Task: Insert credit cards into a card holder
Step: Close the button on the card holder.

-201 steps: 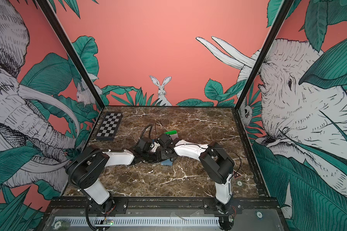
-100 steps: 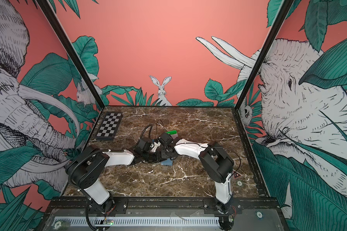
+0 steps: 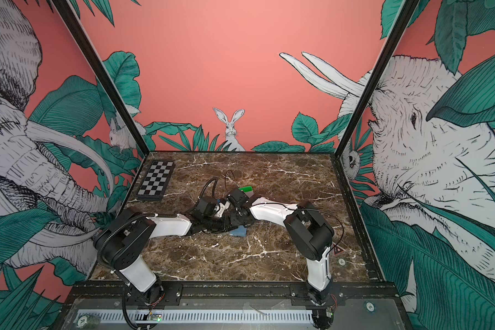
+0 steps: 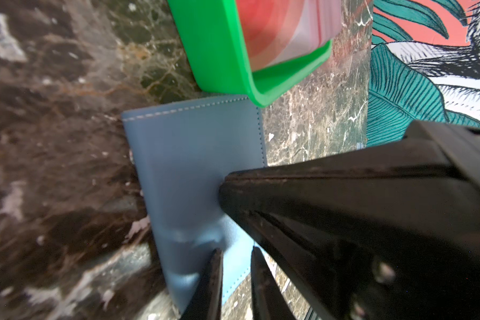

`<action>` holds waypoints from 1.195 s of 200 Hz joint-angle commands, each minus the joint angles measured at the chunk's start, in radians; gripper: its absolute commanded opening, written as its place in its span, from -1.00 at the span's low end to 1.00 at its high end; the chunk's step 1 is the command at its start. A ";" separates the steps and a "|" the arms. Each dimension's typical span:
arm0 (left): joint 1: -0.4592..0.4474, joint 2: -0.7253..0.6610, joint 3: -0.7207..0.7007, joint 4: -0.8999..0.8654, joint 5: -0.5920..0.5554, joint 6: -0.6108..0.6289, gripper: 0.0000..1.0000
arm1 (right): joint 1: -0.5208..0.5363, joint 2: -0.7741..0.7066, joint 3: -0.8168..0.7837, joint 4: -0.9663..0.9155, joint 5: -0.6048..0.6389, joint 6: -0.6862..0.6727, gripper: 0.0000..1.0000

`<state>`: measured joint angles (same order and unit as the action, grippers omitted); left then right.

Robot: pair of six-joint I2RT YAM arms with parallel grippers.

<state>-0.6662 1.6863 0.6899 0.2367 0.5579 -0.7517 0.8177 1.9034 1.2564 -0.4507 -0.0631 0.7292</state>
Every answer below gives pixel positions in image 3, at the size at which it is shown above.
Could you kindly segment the blue card holder wallet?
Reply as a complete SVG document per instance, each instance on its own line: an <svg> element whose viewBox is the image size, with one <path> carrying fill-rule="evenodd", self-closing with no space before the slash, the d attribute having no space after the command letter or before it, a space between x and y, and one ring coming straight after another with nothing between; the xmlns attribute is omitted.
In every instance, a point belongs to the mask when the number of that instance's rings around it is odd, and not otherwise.
<svg viewBox="0 0 495 330"><path fill-rule="evenodd" d="M247 235L247 228L241 225L238 228L229 231L228 234L233 237L245 237Z"/></svg>

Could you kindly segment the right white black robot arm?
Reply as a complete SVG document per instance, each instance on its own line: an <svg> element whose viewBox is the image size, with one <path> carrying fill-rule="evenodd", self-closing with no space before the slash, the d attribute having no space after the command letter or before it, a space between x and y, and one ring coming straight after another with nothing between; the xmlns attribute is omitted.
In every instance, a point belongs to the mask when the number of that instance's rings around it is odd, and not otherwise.
<svg viewBox="0 0 495 330"><path fill-rule="evenodd" d="M316 293L327 290L331 282L329 252L335 232L313 203L280 203L246 195L238 188L229 192L227 200L242 215L283 226L297 250L307 260L309 289Z"/></svg>

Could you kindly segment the green card tray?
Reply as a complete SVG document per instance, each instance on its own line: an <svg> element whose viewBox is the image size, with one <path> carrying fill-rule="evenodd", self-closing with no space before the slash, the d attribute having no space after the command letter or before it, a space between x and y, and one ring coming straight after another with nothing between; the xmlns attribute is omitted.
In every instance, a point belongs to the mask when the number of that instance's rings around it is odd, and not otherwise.
<svg viewBox="0 0 495 330"><path fill-rule="evenodd" d="M253 188L251 186L245 186L245 187L241 187L239 188L240 191L244 192L244 193L252 193L253 192Z"/></svg>

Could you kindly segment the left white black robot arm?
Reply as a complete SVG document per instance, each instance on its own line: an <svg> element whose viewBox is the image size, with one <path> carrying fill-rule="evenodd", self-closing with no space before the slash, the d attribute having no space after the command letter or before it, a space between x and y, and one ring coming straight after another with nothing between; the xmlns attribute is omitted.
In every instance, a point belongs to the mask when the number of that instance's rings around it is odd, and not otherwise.
<svg viewBox="0 0 495 330"><path fill-rule="evenodd" d="M229 207L227 199L204 196L189 210L174 215L126 208L94 237L97 261L116 273L128 287L148 294L160 283L142 257L149 240L226 229L223 216Z"/></svg>

